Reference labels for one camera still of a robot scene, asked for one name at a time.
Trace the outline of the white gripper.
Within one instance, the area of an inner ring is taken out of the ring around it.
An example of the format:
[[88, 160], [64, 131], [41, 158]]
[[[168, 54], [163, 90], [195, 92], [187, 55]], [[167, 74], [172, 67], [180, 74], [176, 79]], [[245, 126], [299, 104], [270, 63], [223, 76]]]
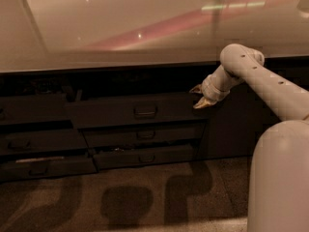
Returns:
[[201, 84], [195, 85], [189, 90], [191, 94], [203, 94], [203, 97], [193, 105], [194, 109], [203, 109], [215, 105], [215, 102], [221, 102], [229, 94], [229, 91], [220, 91], [211, 82], [211, 75], [209, 74]]

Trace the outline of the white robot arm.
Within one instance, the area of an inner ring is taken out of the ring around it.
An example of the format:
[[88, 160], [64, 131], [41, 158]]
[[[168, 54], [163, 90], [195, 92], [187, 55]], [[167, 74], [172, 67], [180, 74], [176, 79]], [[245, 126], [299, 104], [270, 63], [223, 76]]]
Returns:
[[225, 46], [220, 66], [191, 89], [213, 106], [245, 82], [280, 122], [260, 137], [252, 158], [247, 232], [309, 232], [309, 92], [264, 67], [262, 52]]

